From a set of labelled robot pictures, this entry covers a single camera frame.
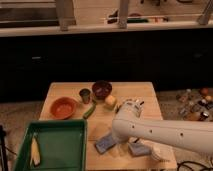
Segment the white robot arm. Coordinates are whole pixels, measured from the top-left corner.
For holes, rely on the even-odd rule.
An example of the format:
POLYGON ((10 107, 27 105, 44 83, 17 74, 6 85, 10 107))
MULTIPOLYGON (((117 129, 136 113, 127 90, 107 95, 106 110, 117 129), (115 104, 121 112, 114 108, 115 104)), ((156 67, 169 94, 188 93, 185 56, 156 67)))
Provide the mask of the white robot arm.
POLYGON ((213 123, 142 119, 142 105, 139 100, 126 100, 120 106, 111 128, 117 143, 142 138, 213 156, 213 123))

